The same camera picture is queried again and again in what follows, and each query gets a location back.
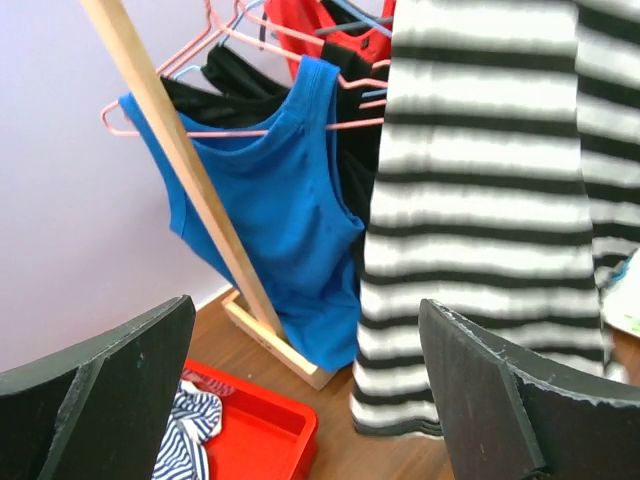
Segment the black white striped tank top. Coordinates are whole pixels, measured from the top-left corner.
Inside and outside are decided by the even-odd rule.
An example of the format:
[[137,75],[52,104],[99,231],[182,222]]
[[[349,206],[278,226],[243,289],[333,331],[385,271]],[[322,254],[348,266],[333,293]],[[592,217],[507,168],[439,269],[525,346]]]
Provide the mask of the black white striped tank top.
[[638,246],[638,3],[400,2],[365,237],[356,431],[440,436],[425,299],[626,382],[601,297]]

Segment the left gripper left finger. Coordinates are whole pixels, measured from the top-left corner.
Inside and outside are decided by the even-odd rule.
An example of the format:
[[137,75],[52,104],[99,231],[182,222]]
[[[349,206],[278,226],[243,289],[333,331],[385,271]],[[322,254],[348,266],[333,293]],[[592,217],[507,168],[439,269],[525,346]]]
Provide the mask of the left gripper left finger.
[[150,478],[195,317],[183,295],[2,372],[2,478]]

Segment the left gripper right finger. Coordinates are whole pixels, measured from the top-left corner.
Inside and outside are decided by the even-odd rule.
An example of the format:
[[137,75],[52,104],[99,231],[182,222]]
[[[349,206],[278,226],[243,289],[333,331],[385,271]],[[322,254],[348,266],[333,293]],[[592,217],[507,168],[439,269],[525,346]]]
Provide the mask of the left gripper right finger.
[[458,479],[637,480],[639,390],[423,300],[423,356]]

